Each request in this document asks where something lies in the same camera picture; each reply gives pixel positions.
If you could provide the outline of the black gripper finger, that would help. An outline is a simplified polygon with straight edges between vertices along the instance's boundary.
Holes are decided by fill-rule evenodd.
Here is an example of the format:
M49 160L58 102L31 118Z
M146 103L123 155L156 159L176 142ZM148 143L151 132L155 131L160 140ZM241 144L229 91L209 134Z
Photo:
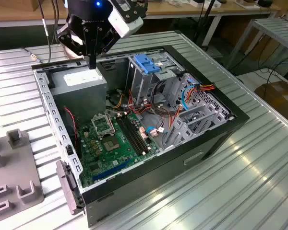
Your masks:
M89 41L86 39L85 28L82 23L66 23L56 31L59 42L78 56L83 56L89 69L91 69L91 51ZM82 44L72 39L76 35Z
M90 69L96 68L96 57L108 52L118 41L118 33L112 25L100 25L93 30Z

